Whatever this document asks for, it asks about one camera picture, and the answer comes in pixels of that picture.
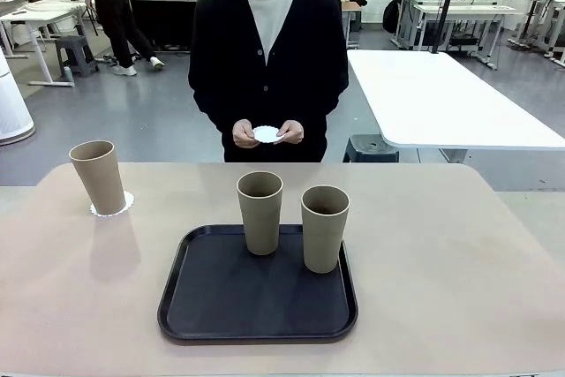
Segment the person's left hand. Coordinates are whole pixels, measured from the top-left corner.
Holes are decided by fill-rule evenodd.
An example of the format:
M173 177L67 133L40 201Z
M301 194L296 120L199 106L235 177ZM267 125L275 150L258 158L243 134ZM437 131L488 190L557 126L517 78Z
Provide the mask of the person's left hand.
M304 128L298 121L287 120L279 129L276 137L275 144L290 143L296 145L301 143L304 138Z

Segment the person's right hand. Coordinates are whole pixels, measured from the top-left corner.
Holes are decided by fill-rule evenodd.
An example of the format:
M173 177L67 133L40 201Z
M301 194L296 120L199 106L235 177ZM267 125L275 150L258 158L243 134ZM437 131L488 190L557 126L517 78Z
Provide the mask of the person's right hand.
M235 145L243 149L255 148L260 144L255 139L251 122L247 119L239 120L233 125L232 137Z

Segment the white scalloped paper coaster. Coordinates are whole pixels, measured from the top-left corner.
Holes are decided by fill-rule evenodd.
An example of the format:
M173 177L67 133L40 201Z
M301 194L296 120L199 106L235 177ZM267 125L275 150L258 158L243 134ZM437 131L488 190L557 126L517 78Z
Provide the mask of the white scalloped paper coaster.
M279 135L279 129L274 126L268 126L268 125L257 126L252 131L253 131L253 137L259 143L273 144L283 138L282 135Z
M115 216L115 215L120 215L123 212L127 211L134 203L135 201L135 197L132 193L128 192L128 191L124 191L124 207L122 209L120 209L118 212L113 213L113 214L109 214L109 215L103 215L103 214L99 214L94 206L94 204L90 205L90 212L98 217L111 217L111 216Z

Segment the tall beige cup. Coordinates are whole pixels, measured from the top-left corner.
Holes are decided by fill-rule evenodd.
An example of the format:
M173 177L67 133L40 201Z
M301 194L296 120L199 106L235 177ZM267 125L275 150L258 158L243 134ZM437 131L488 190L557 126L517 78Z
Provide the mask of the tall beige cup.
M316 274L332 272L338 261L350 198L331 185L307 189L301 197L305 266Z
M250 253L266 256L278 246L283 181L271 172L254 171L237 181L237 196Z
M112 142L93 140L79 144L71 149L69 157L99 215L113 215L125 208L124 188Z

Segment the dark grey plastic stool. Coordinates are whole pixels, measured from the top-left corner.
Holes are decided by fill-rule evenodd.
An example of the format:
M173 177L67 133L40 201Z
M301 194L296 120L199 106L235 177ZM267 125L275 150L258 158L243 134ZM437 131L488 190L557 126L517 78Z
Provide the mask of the dark grey plastic stool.
M348 139L343 162L395 163L399 156L380 134L356 134Z

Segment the person in black cardigan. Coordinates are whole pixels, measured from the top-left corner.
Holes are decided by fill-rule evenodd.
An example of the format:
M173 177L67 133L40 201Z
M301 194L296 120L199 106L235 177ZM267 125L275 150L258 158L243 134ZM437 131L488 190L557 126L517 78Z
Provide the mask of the person in black cardigan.
M188 82L222 136L226 162L320 162L327 117L349 85L338 0L199 0ZM233 125L304 128L299 144L243 149Z

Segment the black backpack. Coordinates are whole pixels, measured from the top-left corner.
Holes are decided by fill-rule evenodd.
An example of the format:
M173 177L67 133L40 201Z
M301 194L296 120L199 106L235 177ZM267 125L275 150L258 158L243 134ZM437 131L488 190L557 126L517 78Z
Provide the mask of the black backpack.
M392 0L384 9L382 16L382 28L390 33L396 32L396 27L399 20L400 1Z

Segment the large white table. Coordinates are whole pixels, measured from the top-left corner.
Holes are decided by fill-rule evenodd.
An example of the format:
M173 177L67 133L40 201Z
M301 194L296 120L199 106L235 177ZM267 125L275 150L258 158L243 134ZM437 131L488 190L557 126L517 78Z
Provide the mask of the large white table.
M390 146L565 151L565 138L444 53L358 49L348 58Z

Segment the black plastic tray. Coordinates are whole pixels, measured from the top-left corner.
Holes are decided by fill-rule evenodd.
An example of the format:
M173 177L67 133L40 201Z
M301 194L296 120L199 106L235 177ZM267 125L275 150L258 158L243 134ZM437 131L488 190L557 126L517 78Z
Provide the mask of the black plastic tray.
M171 341L184 344L333 343L358 317L347 253L333 271L310 271L303 231L283 224L274 253L245 245L240 224L190 231L180 241L157 310Z

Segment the grey step stool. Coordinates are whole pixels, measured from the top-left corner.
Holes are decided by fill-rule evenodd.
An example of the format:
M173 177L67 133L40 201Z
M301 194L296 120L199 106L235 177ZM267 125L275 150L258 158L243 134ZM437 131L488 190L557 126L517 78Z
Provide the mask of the grey step stool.
M71 74L88 77L99 71L92 50L85 35L67 35L56 39L56 55L60 71L65 76L68 68Z

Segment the white lab desk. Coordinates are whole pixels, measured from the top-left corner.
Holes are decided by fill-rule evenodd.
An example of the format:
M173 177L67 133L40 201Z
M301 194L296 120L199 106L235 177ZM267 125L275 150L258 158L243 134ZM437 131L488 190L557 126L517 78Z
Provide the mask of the white lab desk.
M453 33L454 25L457 21L484 22L478 46L474 51L469 51L470 57L474 57L479 62L492 70L497 70L497 65L492 61L492 55L497 45L504 19L507 16L519 16L521 12L505 5L455 5L439 6L432 4L416 4L415 9L419 12L417 23L419 24L420 35L416 40L416 30L411 33L410 46L408 50L421 51L424 48L423 42L426 33L426 26L429 22L437 24L437 35L433 42L438 43L438 48L433 47L433 51L442 50L448 52L449 41ZM491 48L485 52L483 45L486 41L490 26L496 23L496 32L492 41Z

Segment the white cylindrical air purifier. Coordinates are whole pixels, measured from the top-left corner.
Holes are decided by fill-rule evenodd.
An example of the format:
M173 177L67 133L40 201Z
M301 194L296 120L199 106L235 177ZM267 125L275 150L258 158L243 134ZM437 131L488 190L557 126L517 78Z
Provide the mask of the white cylindrical air purifier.
M0 146L31 137L34 121L0 48Z

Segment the white desk with metal legs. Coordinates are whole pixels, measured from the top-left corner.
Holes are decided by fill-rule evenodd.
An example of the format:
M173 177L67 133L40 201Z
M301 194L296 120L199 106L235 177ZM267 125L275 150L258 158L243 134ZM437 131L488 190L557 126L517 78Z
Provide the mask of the white desk with metal legs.
M55 25L63 19L74 17L77 21L76 32L78 35L85 35L84 25L82 20L83 6L82 4L64 5L64 2L58 6L52 4L50 10L37 11L31 10L29 7L23 7L19 10L10 12L0 16L0 38L3 41L5 51L7 52L7 59L26 58L25 55L15 55L12 52L11 44L8 35L5 31L4 24L12 23L15 21L22 22L26 27L30 42L33 45L34 53L38 58L44 80L29 81L29 86L38 87L72 87L67 81L54 81L46 63L45 57L35 36L35 28L48 27Z

